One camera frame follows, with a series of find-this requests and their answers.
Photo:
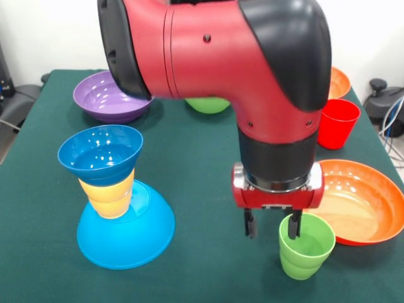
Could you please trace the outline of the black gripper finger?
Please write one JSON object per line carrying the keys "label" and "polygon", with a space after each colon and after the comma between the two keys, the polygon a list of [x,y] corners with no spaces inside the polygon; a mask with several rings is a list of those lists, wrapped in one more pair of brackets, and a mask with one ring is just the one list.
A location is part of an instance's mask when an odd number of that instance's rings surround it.
{"label": "black gripper finger", "polygon": [[288,237],[292,240],[300,237],[302,210],[292,210],[288,219]]}
{"label": "black gripper finger", "polygon": [[256,220],[250,208],[244,208],[244,228],[246,237],[254,239],[257,236]]}

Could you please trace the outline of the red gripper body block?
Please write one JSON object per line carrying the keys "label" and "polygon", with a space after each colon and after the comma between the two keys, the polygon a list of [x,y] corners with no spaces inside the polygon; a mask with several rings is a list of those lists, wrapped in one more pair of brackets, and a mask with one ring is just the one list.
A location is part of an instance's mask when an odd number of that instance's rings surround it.
{"label": "red gripper body block", "polygon": [[304,210],[318,208],[324,193],[324,174],[319,162],[313,164],[306,184],[289,192],[268,192],[247,182],[243,164],[237,162],[232,169],[232,193],[239,208],[288,208]]}

